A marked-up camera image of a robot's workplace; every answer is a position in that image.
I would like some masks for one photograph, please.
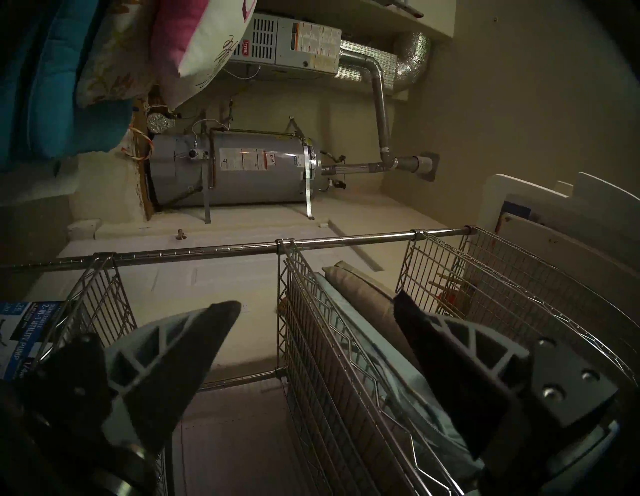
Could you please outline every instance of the vent pipe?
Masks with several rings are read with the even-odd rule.
[[[382,68],[376,59],[368,55],[340,49],[340,62],[345,65],[361,67],[371,74],[373,101],[376,106],[376,123],[378,124],[378,143],[380,145],[380,162],[365,164],[322,164],[322,175],[386,172],[392,169],[418,173],[423,179],[430,179],[429,172],[434,168],[434,155],[396,157],[391,151],[387,106],[385,104],[385,80]]]
[[[431,40],[424,33],[404,33],[394,41],[394,54],[398,57],[394,93],[415,83],[427,69]]]

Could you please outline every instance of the bolt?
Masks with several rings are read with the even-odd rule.
[[[600,380],[600,374],[598,374],[596,371],[591,371],[589,369],[583,370],[581,377],[583,381],[587,381],[587,382],[595,382]]]
[[[556,347],[556,343],[552,339],[549,339],[548,337],[544,337],[544,338],[538,339],[538,344],[540,346],[545,347],[545,348],[555,348]]]
[[[551,401],[562,401],[564,394],[557,386],[544,386],[542,388],[542,396]]]

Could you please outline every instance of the chrome rod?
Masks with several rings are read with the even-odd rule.
[[[436,237],[463,236],[471,234],[469,226],[458,229],[413,229],[411,231],[387,232],[382,234],[363,234],[360,236],[321,237],[318,239],[296,239],[299,250],[317,250],[318,248],[335,248],[338,246],[354,246],[357,244],[390,243],[392,241],[416,241],[424,239],[426,234]],[[219,246],[199,246],[197,248],[179,248],[176,250],[153,250],[150,252],[105,253],[113,257],[118,267],[131,265],[162,264],[166,262],[184,262],[187,260],[220,259],[224,257],[242,257],[245,255],[265,255],[278,252],[276,241],[265,243],[223,244]],[[21,272],[55,272],[67,270],[84,270],[95,260],[96,255],[67,257],[51,262],[34,262],[0,266],[0,271]]]

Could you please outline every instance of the metal strap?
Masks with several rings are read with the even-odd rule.
[[[307,198],[307,218],[309,220],[315,220],[315,217],[311,213],[311,157],[309,156],[309,147],[303,145],[302,148],[305,151],[305,195]]]

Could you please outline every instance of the beige wall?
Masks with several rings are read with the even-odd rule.
[[[69,195],[74,220],[121,223],[145,219],[138,164],[126,158],[119,146],[108,153],[80,154],[77,160],[79,184]]]
[[[202,109],[207,117],[221,119],[227,115],[228,99],[234,100],[236,129],[284,131],[293,115],[305,135],[347,163],[380,160],[376,112],[369,94],[323,88],[309,81],[243,81],[215,79],[207,88],[177,109],[184,117]],[[394,103],[389,99],[389,120],[393,123]],[[193,119],[179,120],[176,130],[190,130]],[[381,174],[348,178],[348,190],[360,193],[379,191]]]
[[[382,190],[446,225],[476,221],[497,173],[550,187],[584,171],[640,193],[640,84],[578,0],[458,0],[452,42],[396,117],[395,151],[438,152],[440,168]]]

